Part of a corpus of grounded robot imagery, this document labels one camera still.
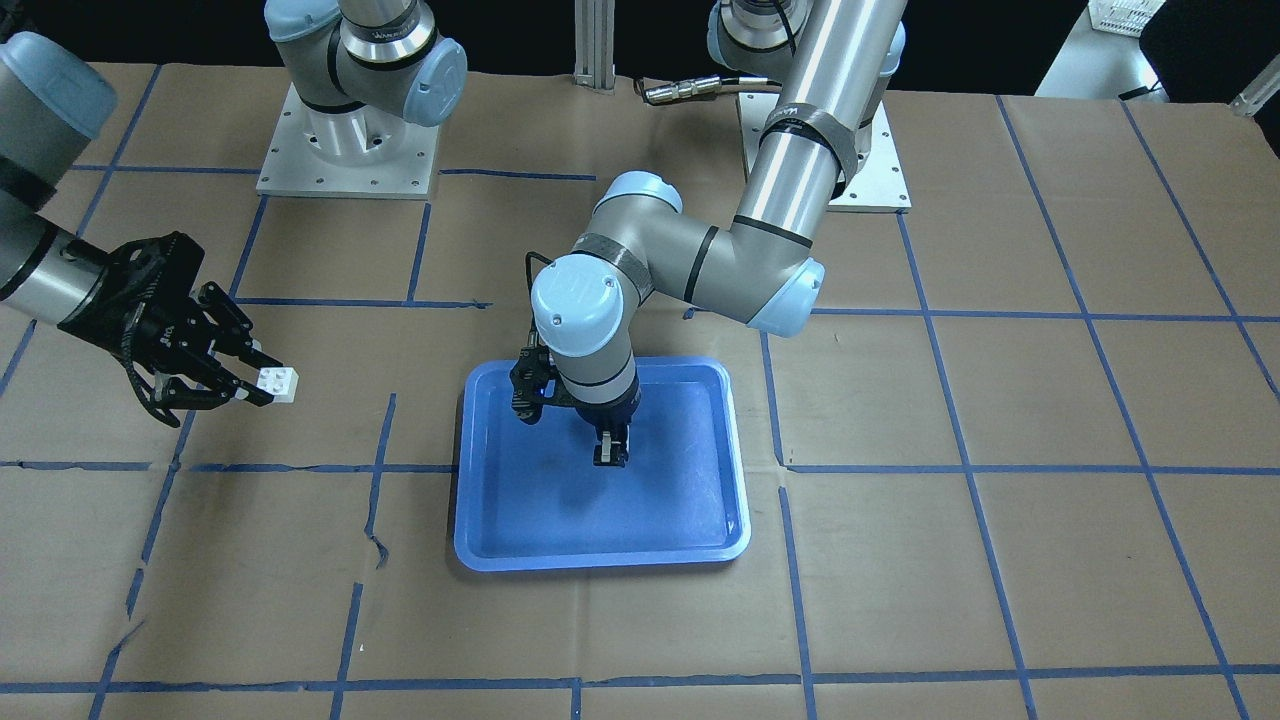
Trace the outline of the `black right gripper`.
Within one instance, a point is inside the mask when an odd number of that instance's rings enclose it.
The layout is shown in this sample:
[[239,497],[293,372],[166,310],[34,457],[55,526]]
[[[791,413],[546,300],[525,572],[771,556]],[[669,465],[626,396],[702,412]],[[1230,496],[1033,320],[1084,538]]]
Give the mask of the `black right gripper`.
[[218,354],[255,370],[283,366],[256,343],[253,323],[219,284],[195,283],[202,260],[202,247],[180,232],[124,243],[58,325],[115,357],[142,407],[169,427],[180,425],[175,410],[275,400],[227,370]]

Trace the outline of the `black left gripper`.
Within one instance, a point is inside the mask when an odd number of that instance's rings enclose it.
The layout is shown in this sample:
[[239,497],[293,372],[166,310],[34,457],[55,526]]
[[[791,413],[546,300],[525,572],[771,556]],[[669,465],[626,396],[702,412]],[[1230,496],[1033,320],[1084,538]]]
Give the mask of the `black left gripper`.
[[570,393],[570,382],[550,360],[550,350],[539,340],[530,340],[509,372],[513,386],[511,407],[521,421],[530,425],[540,420],[544,405],[573,407],[596,430],[593,465],[623,468],[628,461],[628,427],[641,397],[637,374],[632,375],[628,388],[618,398],[589,404]]

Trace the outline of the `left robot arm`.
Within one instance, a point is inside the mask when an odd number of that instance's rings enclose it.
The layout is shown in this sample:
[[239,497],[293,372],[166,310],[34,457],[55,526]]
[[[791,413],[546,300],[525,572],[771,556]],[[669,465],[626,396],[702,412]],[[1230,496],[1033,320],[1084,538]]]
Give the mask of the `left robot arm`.
[[529,282],[529,342],[509,374],[521,421],[567,407],[593,429],[595,464],[626,464],[641,400],[630,325],[653,295],[778,337],[804,328],[826,273],[812,246],[863,168],[905,10],[902,1],[714,4],[714,60],[780,85],[733,211],[717,225],[687,213],[659,176],[617,176],[572,249]]

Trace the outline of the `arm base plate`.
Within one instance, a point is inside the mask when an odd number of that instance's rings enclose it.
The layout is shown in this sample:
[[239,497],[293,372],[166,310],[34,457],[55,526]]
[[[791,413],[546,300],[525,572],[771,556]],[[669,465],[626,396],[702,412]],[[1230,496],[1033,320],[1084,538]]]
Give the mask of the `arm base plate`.
[[371,106],[320,113],[291,86],[256,190],[275,197],[425,200],[439,131]]
[[[745,170],[750,170],[756,160],[765,118],[777,101],[778,95],[773,92],[748,92],[739,96]],[[910,211],[913,200],[884,105],[876,109],[867,137],[869,151],[864,154],[861,169],[845,191],[829,201],[828,210],[873,214]]]

